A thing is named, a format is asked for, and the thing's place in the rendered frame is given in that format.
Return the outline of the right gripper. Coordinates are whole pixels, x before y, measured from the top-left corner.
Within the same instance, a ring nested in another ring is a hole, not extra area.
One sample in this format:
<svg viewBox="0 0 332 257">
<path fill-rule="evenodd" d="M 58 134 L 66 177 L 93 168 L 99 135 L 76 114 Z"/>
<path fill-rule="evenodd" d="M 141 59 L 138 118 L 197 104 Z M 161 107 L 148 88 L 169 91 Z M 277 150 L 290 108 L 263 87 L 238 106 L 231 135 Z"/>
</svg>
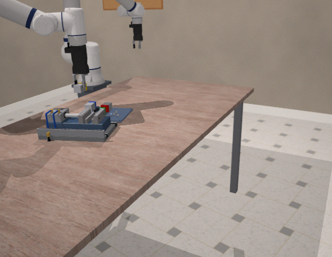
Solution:
<svg viewBox="0 0 332 257">
<path fill-rule="evenodd" d="M 71 58 L 73 62 L 73 82 L 77 84 L 76 75 L 81 74 L 82 87 L 86 88 L 85 76 L 89 73 L 89 66 L 87 64 L 87 36 L 68 37 L 67 47 L 65 53 L 72 53 Z M 71 45 L 71 46 L 70 46 Z"/>
</svg>

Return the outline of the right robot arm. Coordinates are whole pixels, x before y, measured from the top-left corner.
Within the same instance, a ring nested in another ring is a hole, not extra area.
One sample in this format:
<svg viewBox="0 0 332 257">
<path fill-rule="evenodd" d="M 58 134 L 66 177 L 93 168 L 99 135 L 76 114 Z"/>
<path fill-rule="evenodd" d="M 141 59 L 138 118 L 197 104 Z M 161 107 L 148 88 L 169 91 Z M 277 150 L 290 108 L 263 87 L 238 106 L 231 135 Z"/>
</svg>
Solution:
<svg viewBox="0 0 332 257">
<path fill-rule="evenodd" d="M 44 13 L 16 0 L 0 0 L 0 17 L 29 28 L 39 35 L 67 32 L 68 37 L 86 36 L 84 10 L 65 8 L 64 11 Z"/>
</svg>

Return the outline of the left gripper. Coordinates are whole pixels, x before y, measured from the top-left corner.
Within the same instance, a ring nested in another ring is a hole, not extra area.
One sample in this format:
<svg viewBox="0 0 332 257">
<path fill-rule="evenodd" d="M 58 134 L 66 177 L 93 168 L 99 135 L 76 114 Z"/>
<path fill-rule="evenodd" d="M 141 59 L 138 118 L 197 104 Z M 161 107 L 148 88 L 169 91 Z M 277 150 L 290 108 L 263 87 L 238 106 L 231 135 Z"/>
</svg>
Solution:
<svg viewBox="0 0 332 257">
<path fill-rule="evenodd" d="M 133 24 L 132 24 L 133 23 Z M 135 48 L 135 41 L 138 41 L 138 48 L 141 48 L 141 42 L 143 41 L 142 36 L 142 18 L 141 19 L 132 19 L 131 25 L 129 28 L 133 28 L 133 49 Z"/>
</svg>

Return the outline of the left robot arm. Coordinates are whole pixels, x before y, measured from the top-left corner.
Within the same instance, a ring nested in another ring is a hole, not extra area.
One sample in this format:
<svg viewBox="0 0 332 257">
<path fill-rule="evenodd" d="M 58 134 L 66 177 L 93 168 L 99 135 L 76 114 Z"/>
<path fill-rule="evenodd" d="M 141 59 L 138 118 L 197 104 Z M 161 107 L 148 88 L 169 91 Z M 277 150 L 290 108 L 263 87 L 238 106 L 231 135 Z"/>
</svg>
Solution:
<svg viewBox="0 0 332 257">
<path fill-rule="evenodd" d="M 145 13 L 145 9 L 141 3 L 136 3 L 134 0 L 116 0 L 119 4 L 117 13 L 121 17 L 130 16 L 132 19 L 141 19 Z M 80 0 L 63 0 L 63 8 L 81 8 Z M 65 53 L 67 47 L 68 36 L 67 32 L 64 35 L 64 45 L 61 49 L 61 55 L 65 61 L 73 64 L 71 54 Z M 104 76 L 101 72 L 101 62 L 99 54 L 99 45 L 95 42 L 87 42 L 87 64 L 89 66 L 89 73 L 85 76 L 87 86 L 96 86 L 105 82 Z"/>
</svg>

